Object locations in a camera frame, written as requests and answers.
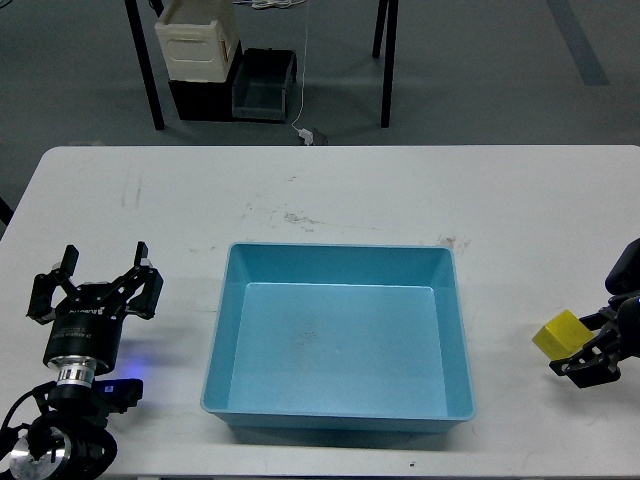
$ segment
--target yellow cube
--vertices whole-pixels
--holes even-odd
[[[533,343],[551,360],[560,360],[576,353],[593,336],[578,317],[565,310],[536,333]]]

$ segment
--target black table leg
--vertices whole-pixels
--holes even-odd
[[[162,11],[164,10],[164,5],[162,5],[162,0],[149,0],[151,3],[151,7],[153,7],[153,11],[156,12],[156,15],[159,17],[162,15]]]
[[[156,90],[156,84],[153,79],[153,70],[151,69],[151,61],[149,60],[147,44],[144,41],[144,32],[142,30],[142,22],[140,21],[140,12],[138,11],[137,0],[124,0],[124,4],[127,8],[127,16],[129,17],[133,43],[136,47],[136,53],[138,54],[138,62],[140,63],[140,70],[142,71],[144,88],[147,91],[147,98],[149,99],[149,107],[151,108],[153,124],[155,125],[156,130],[163,130],[164,119],[162,118],[160,99],[158,98],[158,91]]]
[[[13,217],[13,210],[11,210],[11,207],[9,207],[9,205],[4,203],[4,200],[2,198],[0,198],[0,222],[4,223],[5,225],[9,225],[11,217]]]
[[[396,54],[396,30],[398,27],[398,1],[388,0],[387,45],[384,55],[384,81],[382,84],[382,115],[380,126],[389,127],[391,117],[391,90],[393,89],[393,64]]]
[[[378,18],[376,20],[376,33],[373,37],[373,58],[380,58],[380,47],[382,46],[382,34],[384,33],[384,23],[387,17],[387,6],[389,0],[379,0],[378,2]]]

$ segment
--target cable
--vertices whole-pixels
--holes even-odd
[[[305,3],[307,0],[236,0],[236,5],[251,5],[255,10],[266,8],[289,8]]]
[[[9,409],[7,416],[4,418],[4,422],[2,422],[2,428],[7,428],[9,426],[11,417],[13,417],[13,414],[16,413],[16,410],[18,409],[18,407],[22,404],[22,402],[24,402],[27,398],[29,398],[32,395],[33,395],[33,391],[29,390],[27,393],[22,395],[18,400],[16,400],[13,406]]]
[[[300,133],[300,129],[296,127],[296,122],[298,120],[300,120],[300,115],[302,115],[302,109],[304,108],[304,79],[305,79],[305,75],[307,73],[307,46],[309,45],[309,5],[311,5],[311,0],[307,1],[307,20],[306,20],[306,27],[305,27],[305,33],[304,33],[304,57],[302,59],[302,84],[301,84],[301,93],[300,93],[300,111],[298,112],[298,116],[296,117],[296,119],[291,123],[291,126],[293,127],[293,129]]]

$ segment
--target white cable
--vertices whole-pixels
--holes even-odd
[[[311,4],[311,0],[308,0],[307,1],[307,20],[306,20],[306,27],[304,32],[304,57],[302,59],[302,84],[301,84],[301,93],[300,93],[300,97],[301,97],[300,111],[298,112],[298,116],[296,117],[296,119],[293,121],[293,123],[291,123],[291,126],[298,133],[300,133],[301,130],[296,127],[296,122],[300,120],[300,115],[302,115],[302,109],[304,108],[304,78],[305,78],[305,74],[307,73],[307,46],[309,45],[309,5],[310,4]]]
[[[237,0],[236,5],[251,5],[256,10],[265,8],[289,8],[305,3],[307,0]]]

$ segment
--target robotic arm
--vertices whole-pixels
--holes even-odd
[[[76,287],[71,276],[78,250],[68,245],[60,264],[35,277],[27,316],[41,325],[53,322],[43,363],[58,371],[58,379],[34,388],[10,409],[0,430],[0,455],[11,452],[10,468],[0,479],[95,479],[115,459],[117,445],[105,430],[107,417],[136,406],[142,380],[94,377],[115,368],[125,317],[155,315],[163,280],[147,253],[139,242],[127,273],[111,283]],[[52,308],[57,287],[66,298]],[[41,416],[31,425],[9,427],[13,413],[29,397]],[[19,438],[22,430],[26,434]]]
[[[545,337],[552,336],[554,342],[558,343],[570,341],[562,338],[562,335],[554,335],[551,322],[534,338],[534,342],[552,358],[549,366],[556,375],[569,377],[580,388],[618,380],[618,362],[629,357],[640,357],[640,239],[624,250],[609,273],[605,287],[613,295],[608,306],[578,319],[582,326],[576,324],[572,329],[565,330],[572,333],[581,328],[598,331],[576,353],[553,358],[545,351],[546,342],[540,341]]]

